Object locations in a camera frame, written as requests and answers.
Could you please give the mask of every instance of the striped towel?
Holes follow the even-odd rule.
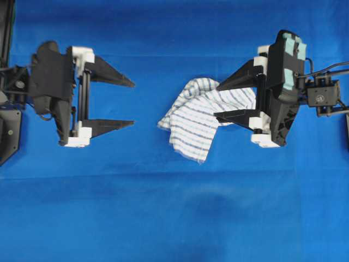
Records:
[[[254,109],[255,94],[252,89],[218,92],[218,82],[210,78],[189,81],[158,127],[171,132],[170,144],[184,157],[203,163],[211,147],[219,123],[215,112]]]

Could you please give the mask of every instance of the blue backdrop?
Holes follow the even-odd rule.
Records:
[[[21,149],[0,168],[0,261],[348,261],[342,116],[301,108],[279,149],[219,128],[202,165],[156,127],[186,82],[226,79],[280,29],[302,37],[315,69],[349,60],[348,5],[18,0],[10,63],[50,39],[90,46],[136,82],[93,84],[91,118],[136,124],[63,148],[53,122],[25,111]]]

